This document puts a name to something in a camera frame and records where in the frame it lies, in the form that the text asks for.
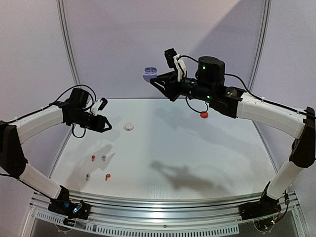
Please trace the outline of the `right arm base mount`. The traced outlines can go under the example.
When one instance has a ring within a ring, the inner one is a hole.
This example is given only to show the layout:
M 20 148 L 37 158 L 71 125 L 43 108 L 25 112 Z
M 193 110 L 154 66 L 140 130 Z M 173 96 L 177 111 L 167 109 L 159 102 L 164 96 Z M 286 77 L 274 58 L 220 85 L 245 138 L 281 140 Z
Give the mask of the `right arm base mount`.
M 278 201 L 259 200 L 239 205 L 238 211 L 242 220 L 249 220 L 278 213 L 281 206 Z

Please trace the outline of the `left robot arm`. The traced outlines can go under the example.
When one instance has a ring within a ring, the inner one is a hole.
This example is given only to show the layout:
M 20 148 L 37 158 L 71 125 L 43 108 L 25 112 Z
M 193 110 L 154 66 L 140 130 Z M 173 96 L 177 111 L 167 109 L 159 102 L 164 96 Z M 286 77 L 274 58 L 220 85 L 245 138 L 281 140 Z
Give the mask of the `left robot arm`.
M 56 100 L 43 109 L 13 121 L 0 123 L 0 166 L 8 176 L 15 178 L 50 199 L 62 214 L 70 214 L 73 203 L 68 200 L 68 190 L 50 180 L 34 168 L 24 156 L 22 144 L 35 135 L 60 124 L 103 133 L 112 129 L 105 116 L 99 114 L 108 101 L 93 99 L 88 103 L 89 93 L 73 88 L 65 101 Z

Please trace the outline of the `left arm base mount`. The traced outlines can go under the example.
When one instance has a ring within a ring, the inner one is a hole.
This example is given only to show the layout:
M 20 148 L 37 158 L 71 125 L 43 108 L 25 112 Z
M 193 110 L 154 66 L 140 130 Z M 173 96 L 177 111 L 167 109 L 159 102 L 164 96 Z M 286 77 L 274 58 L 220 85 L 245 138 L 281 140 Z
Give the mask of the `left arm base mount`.
M 87 220 L 92 206 L 83 200 L 72 202 L 70 200 L 52 199 L 48 210 L 57 214 L 67 216 L 69 219 Z

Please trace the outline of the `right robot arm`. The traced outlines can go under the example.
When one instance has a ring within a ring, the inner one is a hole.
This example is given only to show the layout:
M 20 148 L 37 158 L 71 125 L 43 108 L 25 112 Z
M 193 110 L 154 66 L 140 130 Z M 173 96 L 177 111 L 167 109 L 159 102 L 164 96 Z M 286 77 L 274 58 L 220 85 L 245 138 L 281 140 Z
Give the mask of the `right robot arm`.
M 247 88 L 224 85 L 225 63 L 215 57 L 198 59 L 196 77 L 187 77 L 183 56 L 167 57 L 172 72 L 150 80 L 166 98 L 174 102 L 179 96 L 197 99 L 222 115 L 259 122 L 294 138 L 291 153 L 275 178 L 267 185 L 262 199 L 255 205 L 259 215 L 266 215 L 303 169 L 316 158 L 316 116 L 313 108 L 291 108 L 252 94 Z

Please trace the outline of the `purple charging case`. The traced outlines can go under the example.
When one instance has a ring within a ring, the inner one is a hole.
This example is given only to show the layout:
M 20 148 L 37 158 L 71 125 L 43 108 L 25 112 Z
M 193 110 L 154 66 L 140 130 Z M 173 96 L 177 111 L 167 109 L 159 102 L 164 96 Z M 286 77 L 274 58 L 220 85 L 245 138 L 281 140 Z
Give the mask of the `purple charging case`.
M 157 74 L 158 70 L 156 67 L 145 67 L 142 77 L 144 81 L 150 82 L 151 79 L 155 79 L 157 77 Z

